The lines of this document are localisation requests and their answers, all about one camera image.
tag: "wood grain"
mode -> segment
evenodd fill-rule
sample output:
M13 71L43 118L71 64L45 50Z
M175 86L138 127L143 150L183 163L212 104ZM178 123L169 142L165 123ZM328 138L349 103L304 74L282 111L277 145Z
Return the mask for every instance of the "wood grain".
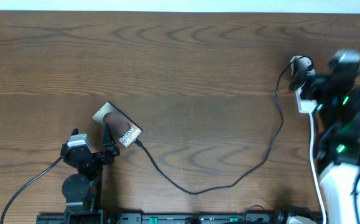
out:
M360 15L0 12L0 215L49 166L73 128L96 144L91 119L112 101L145 131L157 163L182 187L234 182L263 158L280 124L273 94L291 56L319 72L341 48L360 51ZM269 161L233 189L189 196L137 147L104 170L103 203L143 212L242 212L291 203L318 210L309 123L280 84L285 116ZM64 163L23 191L6 223L62 212Z

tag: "white connector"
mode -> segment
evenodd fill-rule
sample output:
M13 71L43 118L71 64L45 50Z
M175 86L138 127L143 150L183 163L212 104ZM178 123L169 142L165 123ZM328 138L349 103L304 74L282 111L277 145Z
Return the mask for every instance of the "white connector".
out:
M298 56L294 56L290 62L293 62L296 58L300 58L302 57L301 55ZM298 60L298 66L302 67L302 68L307 68L311 65L311 60L308 57L303 57L301 59ZM292 77L294 76L293 71L294 71L294 63L292 63ZM312 69L311 71L309 71L308 75L315 75L315 70ZM302 93L302 86L298 89L296 89L296 100L297 100L297 107L298 107L298 112L299 113L312 113L315 108L318 106L318 102L316 100L303 100L300 97L300 94Z

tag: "green led light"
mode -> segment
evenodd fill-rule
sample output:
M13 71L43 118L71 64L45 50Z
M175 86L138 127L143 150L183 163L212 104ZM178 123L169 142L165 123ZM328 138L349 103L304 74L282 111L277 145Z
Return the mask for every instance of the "green led light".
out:
M337 153L341 153L344 149L346 148L346 146L344 146L343 144L340 144L339 147L337 147Z
M346 96L346 98L344 98L344 100L343 100L343 105L345 105L345 104L347 103L348 98L349 98L349 96Z
M158 224L158 220L155 217L150 217L149 218L149 224Z

